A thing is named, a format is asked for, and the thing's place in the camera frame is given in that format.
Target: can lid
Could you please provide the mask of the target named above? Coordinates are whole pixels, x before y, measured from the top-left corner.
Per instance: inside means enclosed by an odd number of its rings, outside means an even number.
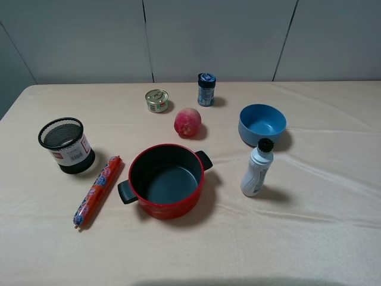
[[[201,88],[214,88],[216,86],[216,77],[211,73],[200,73],[198,75],[198,85]]]
[[[149,103],[160,104],[168,100],[168,93],[162,89],[153,89],[145,95],[145,99]]]
[[[270,152],[274,148],[274,142],[268,138],[262,138],[258,141],[258,149],[264,153]]]

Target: panel seam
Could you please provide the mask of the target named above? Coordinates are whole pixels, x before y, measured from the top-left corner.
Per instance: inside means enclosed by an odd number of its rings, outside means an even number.
[[[146,19],[146,15],[145,15],[144,0],[142,0],[142,6],[143,6],[143,15],[144,15],[145,37],[147,40],[147,48],[148,48],[149,66],[151,67],[152,82],[155,82],[154,70],[152,69],[151,50],[149,49],[148,32],[147,32],[147,19]]]
[[[35,79],[35,76],[34,76],[33,73],[30,71],[28,65],[27,65],[26,62],[24,61],[24,58],[21,56],[20,51],[17,49],[16,45],[14,44],[14,42],[13,42],[13,40],[12,40],[10,34],[8,34],[6,28],[3,26],[3,24],[2,24],[1,22],[0,22],[0,26],[4,29],[5,34],[7,35],[8,39],[11,41],[11,43],[12,43],[14,49],[16,50],[18,56],[21,58],[21,60],[23,61],[24,65],[25,65],[25,67],[26,67],[26,69],[28,70],[30,76],[31,76],[32,79],[35,81],[35,84],[38,85],[38,83],[37,83],[37,81],[36,81],[36,79]]]
[[[290,32],[291,25],[292,25],[292,22],[293,22],[293,17],[295,16],[295,12],[296,12],[296,8],[298,7],[298,4],[299,4],[299,0],[296,0],[295,7],[293,8],[292,16],[291,16],[291,19],[290,19],[290,23],[288,24],[288,29],[287,29],[287,33],[286,33],[286,36],[285,36],[285,40],[283,41],[282,50],[280,50],[280,54],[279,54],[278,62],[276,64],[276,68],[275,68],[275,71],[274,71],[274,76],[273,76],[272,82],[275,80],[276,73],[278,71],[278,67],[279,67],[279,63],[280,63],[280,59],[282,58],[283,50],[285,49],[285,45],[286,45],[286,42],[287,42],[288,34]]]

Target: peach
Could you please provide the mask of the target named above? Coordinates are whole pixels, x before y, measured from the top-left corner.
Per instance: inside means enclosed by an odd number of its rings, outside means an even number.
[[[201,115],[194,108],[184,108],[179,111],[174,120],[174,130],[181,135],[191,137],[201,128]]]

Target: blue bowl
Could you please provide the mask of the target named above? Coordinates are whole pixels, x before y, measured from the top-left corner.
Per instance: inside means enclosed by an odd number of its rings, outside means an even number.
[[[276,143],[286,126],[286,118],[278,109],[265,104],[253,104],[242,109],[238,132],[244,142],[257,146],[262,138]]]

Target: white wall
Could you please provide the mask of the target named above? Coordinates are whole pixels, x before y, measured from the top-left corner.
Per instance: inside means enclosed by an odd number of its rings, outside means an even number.
[[[152,82],[141,0],[0,0],[0,20],[38,84]]]
[[[379,80],[380,28],[380,0],[299,0],[275,80]]]
[[[0,119],[19,94],[36,82],[0,24]]]
[[[156,82],[272,80],[296,0],[144,0]]]

